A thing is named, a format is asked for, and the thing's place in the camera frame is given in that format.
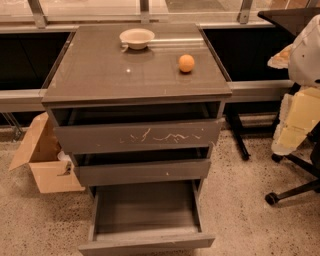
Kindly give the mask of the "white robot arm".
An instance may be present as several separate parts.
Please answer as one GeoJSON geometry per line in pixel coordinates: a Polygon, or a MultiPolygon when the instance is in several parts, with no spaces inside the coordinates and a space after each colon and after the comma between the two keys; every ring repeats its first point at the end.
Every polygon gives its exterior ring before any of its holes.
{"type": "Polygon", "coordinates": [[[289,79],[300,86],[296,93],[284,95],[273,135],[272,151],[284,156],[295,151],[320,122],[320,15],[274,58],[276,63],[287,60],[289,79]]]}

